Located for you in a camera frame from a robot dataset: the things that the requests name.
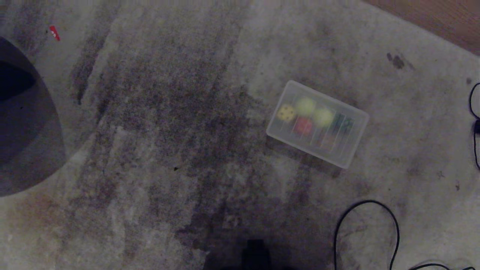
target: black cable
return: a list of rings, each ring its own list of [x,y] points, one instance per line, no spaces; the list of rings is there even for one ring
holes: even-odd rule
[[[477,88],[477,86],[479,86],[480,83],[477,83],[476,85],[473,86],[472,88],[472,91],[470,91],[470,97],[468,98],[468,104],[469,104],[469,107],[470,107],[470,113],[475,116],[475,118],[477,118],[477,120],[480,120],[480,117],[478,117],[477,114],[475,114],[473,112],[473,109],[472,109],[472,96],[473,96],[473,92],[475,92],[475,88]]]
[[[387,210],[387,212],[390,214],[390,216],[392,216],[393,218],[393,221],[395,222],[395,228],[396,228],[396,245],[395,245],[395,251],[393,252],[393,256],[392,256],[392,260],[390,261],[390,268],[389,270],[393,270],[393,262],[395,261],[395,257],[396,257],[396,253],[398,252],[398,246],[400,245],[400,227],[398,226],[398,221],[396,220],[396,217],[395,215],[393,214],[393,212],[390,210],[390,208],[388,208],[387,206],[385,206],[383,203],[381,202],[378,202],[378,201],[374,201],[374,200],[365,200],[365,201],[361,201],[361,202],[358,202],[354,205],[352,205],[350,208],[347,209],[347,211],[345,211],[342,215],[342,217],[340,218],[340,220],[338,221],[337,225],[336,225],[336,228],[335,228],[335,236],[334,236],[334,240],[333,240],[333,258],[334,258],[334,270],[337,270],[337,264],[336,264],[336,239],[338,238],[338,231],[340,231],[340,226],[342,225],[342,222],[343,222],[343,219],[345,219],[345,217],[355,208],[357,208],[358,206],[360,205],[364,205],[364,204],[367,204],[367,203],[374,203],[374,204],[377,204],[381,207],[383,207],[385,210]],[[430,267],[430,266],[439,266],[439,267],[442,267],[446,270],[450,270],[447,266],[445,265],[442,265],[442,264],[438,264],[438,263],[428,263],[428,264],[423,264],[423,265],[420,265],[420,266],[416,266],[416,267],[413,267],[413,268],[410,268],[409,270],[418,270],[418,269],[421,269],[421,268],[425,268],[425,267]],[[473,267],[467,267],[467,268],[464,268],[463,270],[475,270],[475,268]]]
[[[480,127],[480,117],[473,111],[472,109],[472,96],[473,92],[475,92],[475,89],[477,86],[479,86],[480,83],[477,83],[473,86],[472,90],[470,91],[470,96],[468,98],[468,107],[470,108],[470,113],[476,118],[474,127],[473,127],[473,154],[475,155],[475,164],[477,165],[477,168],[480,170],[480,165],[478,162],[478,157],[477,157],[477,133],[479,132],[479,127]]]

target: clear plastic box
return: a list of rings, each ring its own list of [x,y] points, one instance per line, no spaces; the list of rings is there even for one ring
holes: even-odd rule
[[[369,118],[362,110],[289,81],[267,134],[347,169]]]

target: stain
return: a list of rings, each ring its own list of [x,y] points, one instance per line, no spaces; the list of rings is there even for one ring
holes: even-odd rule
[[[235,229],[242,225],[241,217],[237,214],[235,215],[227,215],[224,218],[224,222],[222,224],[222,229]]]
[[[358,196],[365,197],[372,192],[372,188],[367,183],[367,179],[363,177],[359,177],[355,180],[354,187]]]
[[[310,178],[310,167],[302,165],[297,170],[295,176],[295,185],[292,188],[290,198],[288,200],[288,207],[302,208],[309,204],[310,188],[312,180]]]
[[[393,58],[392,64],[396,69],[402,69],[405,66],[405,63],[403,62],[403,60],[400,59],[398,55]]]
[[[13,29],[15,40],[22,51],[28,56],[35,56],[44,46],[48,36],[40,33],[45,22],[52,18],[57,5],[44,2],[23,3],[12,25],[23,25]]]
[[[415,66],[410,61],[408,61],[402,53],[400,53],[400,59],[404,61],[411,70],[417,70]]]
[[[398,213],[400,217],[406,217],[407,216],[407,203],[405,201],[398,202],[396,204],[396,207],[398,209]]]
[[[390,157],[390,156],[385,156],[387,158],[388,161],[390,161],[391,163],[394,163],[394,164],[399,164],[401,162],[401,159],[400,158],[394,158],[394,157]]]
[[[335,171],[332,173],[332,178],[333,178],[333,179],[337,179],[337,178],[340,176],[341,173],[342,173],[342,170],[341,170],[341,169],[335,170]]]
[[[107,207],[115,197],[117,185],[113,181],[99,182],[95,188],[95,195],[90,198],[90,204],[96,209]]]
[[[50,230],[61,226],[66,218],[60,204],[43,193],[29,194],[7,215],[10,228],[24,233]]]
[[[29,193],[6,213],[7,231],[19,242],[28,244],[31,263],[53,264],[61,253],[68,233],[68,212],[53,197]]]
[[[240,131],[248,125],[243,117],[215,117],[206,121],[202,127],[205,136],[193,136],[196,151],[191,165],[195,169],[214,168],[218,162],[226,163],[244,149],[237,148]]]
[[[332,34],[332,30],[327,25],[322,25],[322,32],[325,37],[328,37]]]
[[[103,115],[107,111],[108,103],[109,103],[109,99],[104,99],[100,102],[100,104],[98,106],[98,113],[96,115],[96,123],[97,124],[100,123],[100,120],[102,119]]]
[[[82,99],[88,88],[88,78],[93,71],[100,50],[102,50],[105,45],[107,36],[110,33],[111,24],[115,20],[119,9],[119,2],[113,5],[104,2],[98,7],[95,18],[90,24],[95,27],[91,28],[91,32],[85,39],[85,45],[82,48],[80,58],[73,66],[71,73],[72,86],[77,92],[76,100],[78,105],[82,104]]]
[[[445,175],[442,171],[438,171],[437,176],[438,176],[438,180],[440,180],[441,178],[445,178]]]
[[[407,176],[408,177],[418,177],[420,176],[421,171],[418,166],[411,167],[407,169]]]
[[[155,185],[149,187],[148,196],[150,198],[148,213],[154,215],[156,218],[162,217],[164,213],[161,212],[162,196],[160,188]]]
[[[123,249],[122,266],[127,266],[135,259],[142,243],[142,228],[139,225],[124,223],[125,227],[125,247]]]

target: toy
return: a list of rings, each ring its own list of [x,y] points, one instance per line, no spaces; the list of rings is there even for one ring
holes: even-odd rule
[[[295,109],[293,108],[292,105],[289,104],[283,104],[279,109],[278,112],[276,113],[276,116],[278,119],[285,121],[285,122],[290,122],[292,121],[297,114],[295,113]]]
[[[335,119],[333,120],[333,123],[332,123],[332,126],[333,126],[333,133],[338,133],[338,131],[341,129],[341,127],[343,126],[344,122],[346,122],[345,120],[345,115],[341,114],[341,113],[338,113],[336,116],[335,116]]]
[[[301,97],[295,102],[297,114],[303,117],[309,117],[315,110],[315,100],[308,97]]]
[[[293,130],[303,136],[308,136],[312,132],[313,123],[310,119],[299,117]]]
[[[342,125],[342,129],[343,129],[344,133],[349,132],[350,129],[352,129],[352,127],[353,127],[353,119],[351,119],[351,118],[345,119],[345,121],[343,122],[343,125]]]
[[[333,112],[325,107],[316,109],[313,112],[312,119],[315,125],[323,128],[332,124],[335,115]]]

